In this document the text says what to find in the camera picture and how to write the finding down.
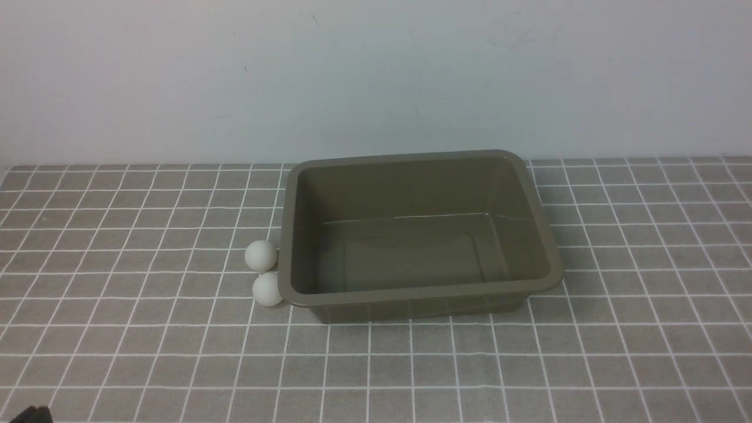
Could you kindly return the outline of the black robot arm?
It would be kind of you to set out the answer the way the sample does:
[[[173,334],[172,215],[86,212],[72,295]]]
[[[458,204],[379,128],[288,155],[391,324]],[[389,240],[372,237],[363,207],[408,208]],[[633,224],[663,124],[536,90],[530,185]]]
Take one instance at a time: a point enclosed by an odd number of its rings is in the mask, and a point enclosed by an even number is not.
[[[15,418],[9,421],[10,423],[53,423],[53,416],[51,411],[46,406],[30,406]]]

